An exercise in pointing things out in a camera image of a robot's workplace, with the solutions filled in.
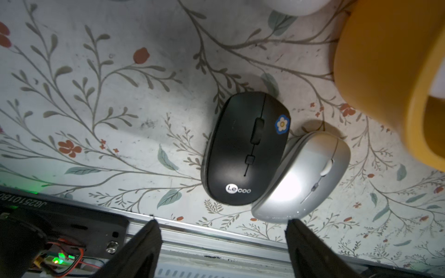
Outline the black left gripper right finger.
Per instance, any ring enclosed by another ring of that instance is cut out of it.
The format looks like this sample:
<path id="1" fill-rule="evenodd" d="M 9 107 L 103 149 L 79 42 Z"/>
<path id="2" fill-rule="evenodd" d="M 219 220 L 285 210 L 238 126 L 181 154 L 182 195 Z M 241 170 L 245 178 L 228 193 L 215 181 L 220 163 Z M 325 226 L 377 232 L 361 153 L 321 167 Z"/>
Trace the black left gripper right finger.
<path id="1" fill-rule="evenodd" d="M 287 248 L 297 278 L 360 278 L 302 221 L 290 220 L 285 230 Z"/>

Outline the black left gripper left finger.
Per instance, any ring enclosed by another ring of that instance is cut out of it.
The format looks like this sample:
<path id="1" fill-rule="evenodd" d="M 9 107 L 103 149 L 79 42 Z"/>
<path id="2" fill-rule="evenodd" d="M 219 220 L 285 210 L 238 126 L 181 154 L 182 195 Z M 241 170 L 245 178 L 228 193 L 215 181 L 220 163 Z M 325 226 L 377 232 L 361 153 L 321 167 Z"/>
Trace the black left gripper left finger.
<path id="1" fill-rule="evenodd" d="M 153 278 L 162 247 L 159 223 L 148 222 L 94 278 Z"/>

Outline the black mouse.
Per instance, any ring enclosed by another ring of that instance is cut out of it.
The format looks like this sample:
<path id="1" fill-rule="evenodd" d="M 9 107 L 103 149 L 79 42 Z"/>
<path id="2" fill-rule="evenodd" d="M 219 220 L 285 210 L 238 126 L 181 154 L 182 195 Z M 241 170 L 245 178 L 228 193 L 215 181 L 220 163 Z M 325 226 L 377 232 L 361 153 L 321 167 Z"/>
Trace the black mouse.
<path id="1" fill-rule="evenodd" d="M 201 182 L 215 201 L 249 205 L 264 195 L 280 165 L 291 125 L 288 109 L 263 92 L 224 104 L 207 143 Z"/>

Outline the white mouse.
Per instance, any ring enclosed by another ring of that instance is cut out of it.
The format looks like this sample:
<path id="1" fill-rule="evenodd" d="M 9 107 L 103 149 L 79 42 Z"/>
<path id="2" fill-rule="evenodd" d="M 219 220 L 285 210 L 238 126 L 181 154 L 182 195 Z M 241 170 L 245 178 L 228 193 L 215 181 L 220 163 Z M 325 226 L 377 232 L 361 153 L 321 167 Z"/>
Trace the white mouse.
<path id="1" fill-rule="evenodd" d="M 273 10 L 291 16 L 314 14 L 330 2 L 331 0 L 264 0 Z"/>

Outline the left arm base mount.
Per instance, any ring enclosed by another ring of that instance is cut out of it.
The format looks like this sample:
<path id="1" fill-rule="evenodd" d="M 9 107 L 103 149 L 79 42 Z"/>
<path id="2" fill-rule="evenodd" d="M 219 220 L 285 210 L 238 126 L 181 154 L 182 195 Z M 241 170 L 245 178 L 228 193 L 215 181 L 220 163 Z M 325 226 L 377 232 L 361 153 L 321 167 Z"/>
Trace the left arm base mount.
<path id="1" fill-rule="evenodd" d="M 86 248 L 88 257 L 110 259 L 124 245 L 129 221 L 119 214 L 51 202 L 37 194 L 1 192 L 1 209 L 12 220 L 43 232 L 49 240 L 66 240 Z"/>

